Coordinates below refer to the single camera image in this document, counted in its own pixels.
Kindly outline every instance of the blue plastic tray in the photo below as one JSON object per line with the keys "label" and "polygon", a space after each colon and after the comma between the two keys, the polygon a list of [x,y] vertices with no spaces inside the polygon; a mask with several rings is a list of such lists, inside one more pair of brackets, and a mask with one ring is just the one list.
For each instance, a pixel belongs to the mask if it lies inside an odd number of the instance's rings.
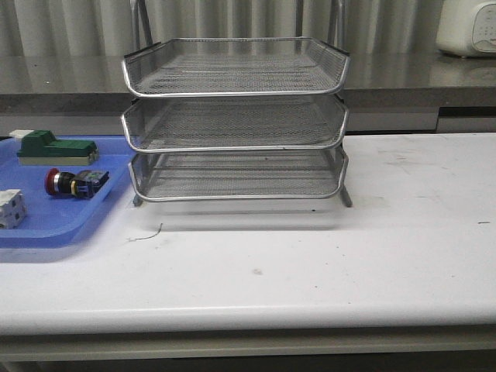
{"label": "blue plastic tray", "polygon": [[[95,141],[100,158],[89,166],[19,165],[16,151],[20,143],[13,139],[0,141],[0,190],[20,188],[27,207],[27,216],[16,229],[0,229],[0,247],[50,247],[71,240],[121,179],[133,155],[123,136],[62,138]],[[72,173],[105,170],[110,172],[110,178],[91,199],[53,197],[45,192],[44,186],[45,175],[53,167]]]}

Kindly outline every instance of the white terminal block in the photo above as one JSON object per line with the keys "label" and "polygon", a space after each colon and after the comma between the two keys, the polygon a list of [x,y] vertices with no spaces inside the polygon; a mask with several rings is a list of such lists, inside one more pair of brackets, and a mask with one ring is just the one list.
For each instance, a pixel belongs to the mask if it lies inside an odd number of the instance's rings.
{"label": "white terminal block", "polygon": [[16,129],[9,133],[10,137],[14,137],[16,141],[22,140],[25,136],[34,132],[32,129]]}
{"label": "white terminal block", "polygon": [[0,191],[0,229],[13,229],[19,226],[26,213],[21,190]]}

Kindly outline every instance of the electrical component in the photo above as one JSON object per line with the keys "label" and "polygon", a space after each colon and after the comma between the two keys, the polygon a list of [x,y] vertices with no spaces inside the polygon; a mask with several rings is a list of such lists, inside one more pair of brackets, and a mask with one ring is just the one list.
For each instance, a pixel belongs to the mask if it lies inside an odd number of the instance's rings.
{"label": "electrical component", "polygon": [[45,191],[49,195],[73,195],[76,198],[93,198],[109,179],[108,171],[83,170],[78,174],[60,172],[56,168],[45,177]]}
{"label": "electrical component", "polygon": [[496,56],[496,0],[445,0],[437,47],[462,57]]}
{"label": "electrical component", "polygon": [[0,229],[13,229],[19,226],[26,212],[21,190],[0,191]]}
{"label": "electrical component", "polygon": [[98,159],[95,142],[57,139],[49,130],[33,130],[21,143],[17,157],[22,165],[89,165]]}

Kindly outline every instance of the metal frame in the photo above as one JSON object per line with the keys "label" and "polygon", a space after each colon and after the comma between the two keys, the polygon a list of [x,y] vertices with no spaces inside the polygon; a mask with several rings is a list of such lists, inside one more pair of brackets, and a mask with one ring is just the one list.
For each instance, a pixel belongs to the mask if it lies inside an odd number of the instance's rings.
{"label": "metal frame", "polygon": [[[347,8],[347,0],[330,0],[331,2],[331,13],[329,17],[329,31],[328,31],[328,39],[327,44],[333,46],[336,49],[342,49],[344,47],[345,38],[346,38],[346,8]],[[140,53],[140,16],[142,20],[142,27],[144,33],[144,39],[146,43],[146,49],[150,49],[153,47],[153,38],[150,29],[150,21],[148,18],[148,11],[146,10],[145,0],[130,0],[131,5],[131,16],[133,21],[133,45],[138,52],[132,54]],[[125,61],[122,62],[123,70],[125,71],[125,78],[128,79],[126,74],[126,69],[124,68]],[[344,153],[343,143],[339,145],[339,148]],[[339,196],[343,204],[350,208],[353,206],[353,202],[351,200],[350,194],[346,190],[346,186],[344,184],[344,180],[340,180]],[[136,194],[133,200],[134,205],[138,206],[143,203],[143,199]]]}

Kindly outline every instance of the metal leg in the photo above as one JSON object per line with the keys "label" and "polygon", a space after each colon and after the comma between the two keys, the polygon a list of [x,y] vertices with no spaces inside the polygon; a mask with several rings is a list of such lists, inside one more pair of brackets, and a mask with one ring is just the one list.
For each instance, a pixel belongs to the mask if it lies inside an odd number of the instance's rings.
{"label": "metal leg", "polygon": [[140,198],[138,195],[134,195],[134,198],[133,198],[134,206],[139,207],[140,205],[142,205],[142,203],[143,203],[142,198]]}
{"label": "metal leg", "polygon": [[140,16],[141,16],[141,24],[143,26],[143,35],[145,38],[146,46],[150,46],[153,44],[152,40],[152,32],[150,28],[150,21],[148,19],[148,11],[146,10],[146,4],[144,0],[129,0],[131,5],[131,19],[133,21],[133,44],[135,50],[141,49],[140,44]]}
{"label": "metal leg", "polygon": [[327,43],[344,48],[346,22],[346,0],[331,0]]}
{"label": "metal leg", "polygon": [[351,200],[350,194],[348,194],[348,190],[346,190],[346,186],[343,185],[343,188],[339,192],[339,197],[341,198],[341,202],[343,202],[345,207],[353,207],[353,201]]}

